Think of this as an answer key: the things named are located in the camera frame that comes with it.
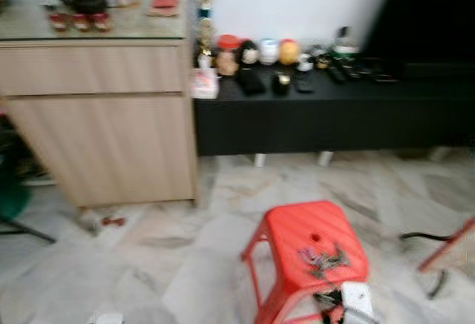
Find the small bottle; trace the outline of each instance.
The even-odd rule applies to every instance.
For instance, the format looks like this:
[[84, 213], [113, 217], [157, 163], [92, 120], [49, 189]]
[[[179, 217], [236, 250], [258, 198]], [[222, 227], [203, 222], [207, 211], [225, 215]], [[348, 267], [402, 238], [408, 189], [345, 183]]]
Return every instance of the small bottle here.
[[358, 45], [348, 37], [350, 28], [342, 27], [332, 47], [332, 56], [336, 59], [350, 59], [359, 52]]

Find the glass top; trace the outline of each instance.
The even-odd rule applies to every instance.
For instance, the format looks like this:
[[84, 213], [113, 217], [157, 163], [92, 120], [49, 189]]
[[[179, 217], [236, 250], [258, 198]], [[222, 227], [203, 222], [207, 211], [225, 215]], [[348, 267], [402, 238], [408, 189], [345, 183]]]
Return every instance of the glass top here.
[[24, 0], [4, 8], [0, 15], [0, 41], [41, 39], [184, 39], [186, 37], [186, 0], [180, 0], [178, 16], [147, 16], [151, 0], [142, 0], [132, 7], [112, 7], [112, 30], [101, 33], [94, 28], [80, 32], [73, 26], [56, 32], [48, 21], [46, 0]]

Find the black television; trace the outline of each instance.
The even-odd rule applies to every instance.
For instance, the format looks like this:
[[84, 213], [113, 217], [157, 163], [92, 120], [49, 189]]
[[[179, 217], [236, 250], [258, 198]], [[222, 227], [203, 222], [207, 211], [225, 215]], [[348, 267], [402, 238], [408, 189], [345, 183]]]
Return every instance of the black television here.
[[475, 0], [386, 0], [364, 57], [405, 77], [475, 74]]

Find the cabinet leg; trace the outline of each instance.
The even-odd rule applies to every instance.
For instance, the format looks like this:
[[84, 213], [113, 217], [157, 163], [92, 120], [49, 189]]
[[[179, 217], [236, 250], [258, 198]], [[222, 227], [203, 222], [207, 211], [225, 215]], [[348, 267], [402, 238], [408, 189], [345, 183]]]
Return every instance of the cabinet leg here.
[[451, 148], [448, 148], [447, 146], [439, 146], [429, 153], [429, 160], [433, 162], [441, 162], [449, 152], [451, 152]]
[[333, 151], [322, 151], [318, 158], [318, 165], [321, 167], [328, 167], [333, 158]]
[[255, 167], [264, 167], [264, 163], [266, 163], [266, 154], [265, 153], [255, 154], [254, 166]]

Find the plastic stool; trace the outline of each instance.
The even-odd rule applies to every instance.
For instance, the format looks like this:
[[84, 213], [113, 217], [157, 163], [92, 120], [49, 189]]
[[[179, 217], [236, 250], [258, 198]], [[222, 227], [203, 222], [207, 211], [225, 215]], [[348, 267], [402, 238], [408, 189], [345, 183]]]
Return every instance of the plastic stool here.
[[[275, 284], [266, 299], [261, 299], [251, 256], [252, 249], [260, 241], [269, 243], [276, 273]], [[249, 266], [258, 303], [255, 324], [284, 323], [286, 315], [302, 299], [315, 293], [333, 291], [334, 288], [325, 279], [310, 273], [314, 268], [304, 261], [299, 251], [310, 248], [315, 255], [336, 255], [335, 244], [347, 255], [350, 264], [326, 270], [326, 280], [336, 288], [346, 281], [364, 282], [368, 275], [367, 258], [355, 232], [337, 205], [328, 201], [308, 202], [283, 205], [267, 211], [241, 255]], [[336, 318], [341, 313], [342, 308], [338, 308], [330, 316]], [[320, 314], [285, 323], [317, 319], [321, 319]]]

